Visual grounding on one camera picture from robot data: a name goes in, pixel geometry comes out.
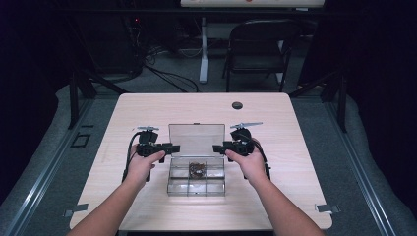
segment metal bracket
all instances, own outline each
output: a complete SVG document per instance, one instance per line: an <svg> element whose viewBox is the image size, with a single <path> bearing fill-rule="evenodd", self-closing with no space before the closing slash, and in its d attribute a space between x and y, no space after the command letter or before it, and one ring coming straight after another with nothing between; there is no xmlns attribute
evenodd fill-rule
<svg viewBox="0 0 417 236"><path fill-rule="evenodd" d="M87 210L88 207L89 207L89 204L76 205L73 209L66 209L64 213L62 214L62 216L71 217L73 216L74 212Z"/></svg>
<svg viewBox="0 0 417 236"><path fill-rule="evenodd" d="M339 208L338 205L335 205L335 206L330 206L330 205L316 205L316 210L318 210L319 212L326 212L326 213L329 213L329 214L341 212L341 210L340 210L340 208Z"/></svg>

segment chair leg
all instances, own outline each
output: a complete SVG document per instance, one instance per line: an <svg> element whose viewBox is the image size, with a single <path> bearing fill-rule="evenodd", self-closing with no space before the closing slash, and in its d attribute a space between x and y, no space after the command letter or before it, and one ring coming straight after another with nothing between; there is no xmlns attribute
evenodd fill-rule
<svg viewBox="0 0 417 236"><path fill-rule="evenodd" d="M230 70L227 70L227 75L226 75L226 92L229 92L229 87L230 87Z"/></svg>
<svg viewBox="0 0 417 236"><path fill-rule="evenodd" d="M284 73L282 73L282 79L281 79L281 83L279 84L279 92L282 92L284 89L284 85L285 85L285 76L286 76L286 70L284 71Z"/></svg>
<svg viewBox="0 0 417 236"><path fill-rule="evenodd" d="M227 61L224 63L223 67L223 74L221 74L221 77L224 79L224 74L226 73L226 67L227 67Z"/></svg>

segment finger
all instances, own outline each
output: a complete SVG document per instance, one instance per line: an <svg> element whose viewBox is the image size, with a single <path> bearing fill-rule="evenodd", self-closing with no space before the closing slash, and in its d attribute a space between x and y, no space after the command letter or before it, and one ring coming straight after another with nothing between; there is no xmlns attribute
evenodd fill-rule
<svg viewBox="0 0 417 236"><path fill-rule="evenodd" d="M227 149L224 153L226 154L227 157L236 161L238 164L242 161L242 158L244 158L242 155L234 152L233 150Z"/></svg>
<svg viewBox="0 0 417 236"><path fill-rule="evenodd" d="M136 146L137 146L138 144L135 144L135 145L133 145L133 146L131 146L131 152L130 152L130 155L132 156L132 155L134 155L135 153L136 153Z"/></svg>
<svg viewBox="0 0 417 236"><path fill-rule="evenodd" d="M162 159L165 156L165 151L161 150L159 152L156 152L146 158L149 163L154 163L160 159Z"/></svg>

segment black chair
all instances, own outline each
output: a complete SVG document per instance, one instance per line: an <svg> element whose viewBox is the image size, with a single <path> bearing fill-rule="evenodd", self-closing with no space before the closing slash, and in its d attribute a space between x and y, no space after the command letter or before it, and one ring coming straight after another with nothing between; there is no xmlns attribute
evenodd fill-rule
<svg viewBox="0 0 417 236"><path fill-rule="evenodd" d="M297 22L286 19L251 20L235 27L230 33L222 75L227 75L226 91L229 92L230 73L282 73L282 91L292 44L300 33Z"/></svg>

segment dark background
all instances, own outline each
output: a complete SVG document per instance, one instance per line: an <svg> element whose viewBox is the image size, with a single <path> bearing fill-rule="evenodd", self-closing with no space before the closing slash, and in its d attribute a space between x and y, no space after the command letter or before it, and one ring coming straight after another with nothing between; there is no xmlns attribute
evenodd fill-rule
<svg viewBox="0 0 417 236"><path fill-rule="evenodd" d="M62 1L60 5L68 7L84 1L69 2ZM94 20L75 20L75 26L79 27L72 29L62 17L46 11L47 7L56 7L56 2L23 0L1 4L0 197L3 202L54 116L58 102L55 92L69 83L77 68L140 73L142 65L137 59L143 55L132 47L123 20L106 24L98 32L102 36L97 37L89 34L90 29L96 29L92 27L96 26ZM177 1L158 4L175 7ZM394 192L416 215L417 9L411 1L393 0L378 3L327 0L325 7L326 11L364 13L365 17L356 23L319 21L300 83L346 66L348 94L358 104L373 158ZM144 21L155 21L154 36L167 43L174 31L172 25L164 24L160 18ZM158 27L171 30L160 34L163 30ZM175 50L174 44L166 46ZM114 60L118 54L125 55L123 60Z"/></svg>

